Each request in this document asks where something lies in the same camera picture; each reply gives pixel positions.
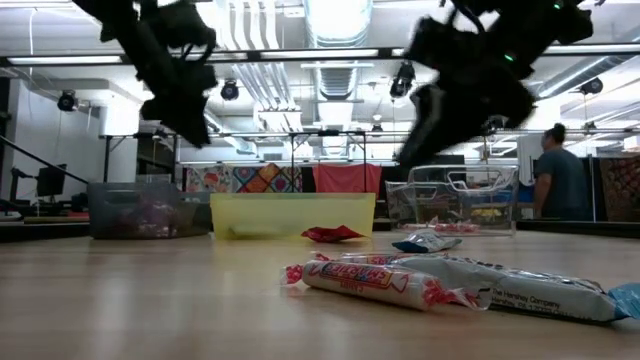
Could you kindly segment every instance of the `yellow container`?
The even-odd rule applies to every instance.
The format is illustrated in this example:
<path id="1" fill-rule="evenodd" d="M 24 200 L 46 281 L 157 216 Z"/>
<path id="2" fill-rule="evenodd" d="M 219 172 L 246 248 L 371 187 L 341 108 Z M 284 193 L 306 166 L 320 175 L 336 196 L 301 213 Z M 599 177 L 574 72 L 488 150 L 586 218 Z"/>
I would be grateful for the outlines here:
<path id="1" fill-rule="evenodd" d="M 373 193 L 211 194 L 217 239 L 300 238 L 312 227 L 351 230 L 371 237 Z"/>

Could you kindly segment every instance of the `red fabric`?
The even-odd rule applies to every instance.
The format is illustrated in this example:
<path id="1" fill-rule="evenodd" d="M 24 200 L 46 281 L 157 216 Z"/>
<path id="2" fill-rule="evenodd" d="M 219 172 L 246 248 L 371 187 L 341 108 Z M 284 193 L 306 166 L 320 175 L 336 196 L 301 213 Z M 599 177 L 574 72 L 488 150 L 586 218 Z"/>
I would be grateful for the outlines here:
<path id="1" fill-rule="evenodd" d="M 335 166 L 318 165 L 313 168 L 313 178 L 316 181 L 316 192 L 344 192 L 358 193 L 364 191 L 365 168 L 362 165 Z M 380 192 L 380 176 L 382 168 L 367 164 L 367 191 Z"/>
<path id="2" fill-rule="evenodd" d="M 308 237 L 309 239 L 316 242 L 338 242 L 342 240 L 362 237 L 362 235 L 344 225 L 336 229 L 320 227 L 311 228 L 303 232 L 302 236 Z"/>

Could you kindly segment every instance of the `candy wrapper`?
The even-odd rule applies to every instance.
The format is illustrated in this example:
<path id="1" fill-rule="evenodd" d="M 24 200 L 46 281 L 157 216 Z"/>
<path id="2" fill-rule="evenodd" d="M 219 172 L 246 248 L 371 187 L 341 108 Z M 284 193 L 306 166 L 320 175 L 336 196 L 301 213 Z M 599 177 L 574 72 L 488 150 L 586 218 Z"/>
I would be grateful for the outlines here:
<path id="1" fill-rule="evenodd" d="M 452 256 L 422 255 L 398 259 L 393 264 L 432 274 L 445 288 L 491 287 L 492 307 L 594 322 L 640 319 L 640 284 L 623 285 L 606 293 L 590 280 Z"/>
<path id="2" fill-rule="evenodd" d="M 405 253 L 434 253 L 451 249 L 462 243 L 461 239 L 443 239 L 432 229 L 414 231 L 406 239 L 392 243 L 394 248 Z"/>
<path id="3" fill-rule="evenodd" d="M 469 234 L 474 233 L 479 230 L 479 226 L 472 224 L 471 221 L 457 221 L 451 223 L 441 223 L 438 217 L 434 217 L 429 221 L 427 228 L 433 229 L 439 233 L 449 233 L 449 234 Z"/>
<path id="4" fill-rule="evenodd" d="M 312 252 L 313 260 L 319 261 L 339 261 L 350 264 L 371 264 L 371 265 L 387 265 L 393 261 L 415 256 L 406 253 L 346 253 L 340 255 L 337 259 L 331 259 L 319 252 Z"/>
<path id="5" fill-rule="evenodd" d="M 491 297 L 488 289 L 476 292 L 448 290 L 436 277 L 386 265 L 312 260 L 304 266 L 288 266 L 283 270 L 281 284 L 295 284 L 300 280 L 311 287 L 418 310 L 445 303 L 484 310 Z"/>
<path id="6" fill-rule="evenodd" d="M 362 235 L 342 225 L 335 229 L 311 228 L 301 234 L 301 236 L 307 237 L 315 242 L 333 243 L 347 239 L 355 239 L 362 237 Z"/>

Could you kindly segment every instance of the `computer monitor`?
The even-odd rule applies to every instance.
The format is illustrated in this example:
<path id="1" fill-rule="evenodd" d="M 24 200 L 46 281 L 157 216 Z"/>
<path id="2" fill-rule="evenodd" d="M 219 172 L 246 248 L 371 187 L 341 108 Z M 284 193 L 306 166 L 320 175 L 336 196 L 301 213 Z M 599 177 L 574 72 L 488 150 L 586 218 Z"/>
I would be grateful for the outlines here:
<path id="1" fill-rule="evenodd" d="M 67 170 L 67 164 L 57 165 Z M 67 175 L 52 167 L 45 167 L 38 172 L 38 197 L 62 195 L 64 192 L 64 178 Z"/>

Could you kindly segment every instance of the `man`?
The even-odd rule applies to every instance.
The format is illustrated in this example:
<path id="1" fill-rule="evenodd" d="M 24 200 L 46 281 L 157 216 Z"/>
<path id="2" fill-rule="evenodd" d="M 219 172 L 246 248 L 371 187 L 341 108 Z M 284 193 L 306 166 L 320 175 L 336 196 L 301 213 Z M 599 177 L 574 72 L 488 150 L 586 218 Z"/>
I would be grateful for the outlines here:
<path id="1" fill-rule="evenodd" d="M 535 169 L 536 218 L 589 220 L 587 179 L 582 162 L 562 147 L 566 128 L 555 124 L 542 138 L 544 154 Z"/>

